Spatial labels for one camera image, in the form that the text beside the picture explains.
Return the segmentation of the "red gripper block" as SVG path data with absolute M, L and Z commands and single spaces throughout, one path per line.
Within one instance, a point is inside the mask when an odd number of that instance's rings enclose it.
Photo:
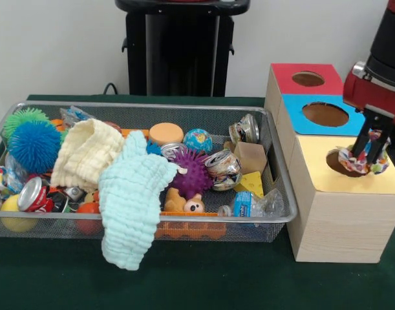
M 395 91 L 373 84 L 366 79 L 360 79 L 349 72 L 343 87 L 343 101 L 359 110 L 367 105 L 379 108 L 394 115 L 395 123 Z M 375 122 L 375 112 L 364 110 L 365 122 L 352 147 L 352 155 L 358 158 L 369 140 L 369 130 Z M 370 162 L 375 164 L 385 146 L 394 127 L 391 119 L 385 120 L 379 126 L 379 138 L 372 142 L 370 149 Z

